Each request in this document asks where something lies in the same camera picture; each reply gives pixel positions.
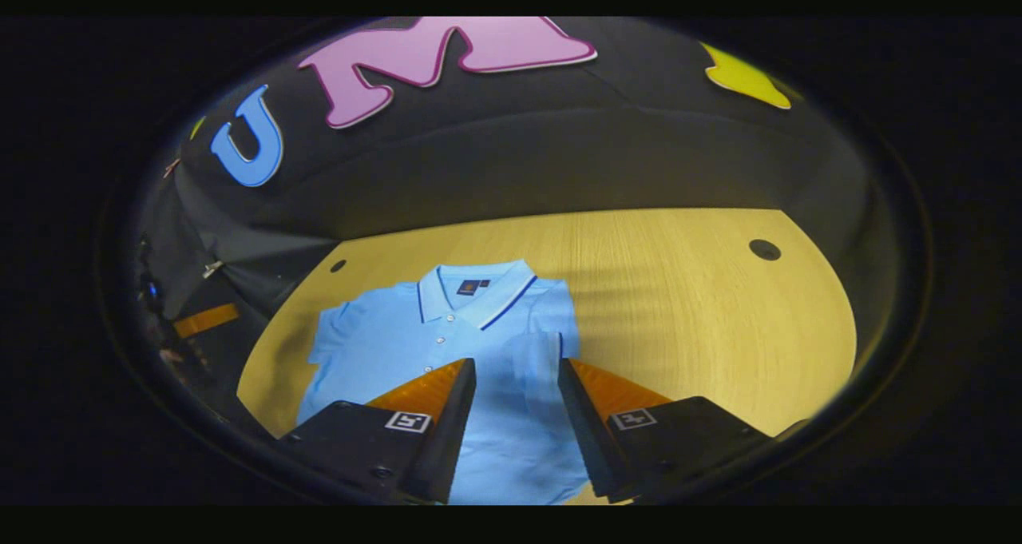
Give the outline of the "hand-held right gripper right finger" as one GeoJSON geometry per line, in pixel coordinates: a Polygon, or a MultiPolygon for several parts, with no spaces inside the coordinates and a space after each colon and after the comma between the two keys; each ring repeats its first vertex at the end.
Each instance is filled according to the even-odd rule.
{"type": "Polygon", "coordinates": [[[669,399],[580,359],[562,359],[557,381],[592,492],[610,503],[667,497],[776,443],[708,398],[669,399]]]}

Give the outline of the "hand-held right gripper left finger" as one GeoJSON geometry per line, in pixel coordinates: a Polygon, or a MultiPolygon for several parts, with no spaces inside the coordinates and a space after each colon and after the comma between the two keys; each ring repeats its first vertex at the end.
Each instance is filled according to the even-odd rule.
{"type": "Polygon", "coordinates": [[[330,403],[278,451],[372,502],[445,505],[475,391],[474,359],[456,359],[368,403],[330,403]]]}

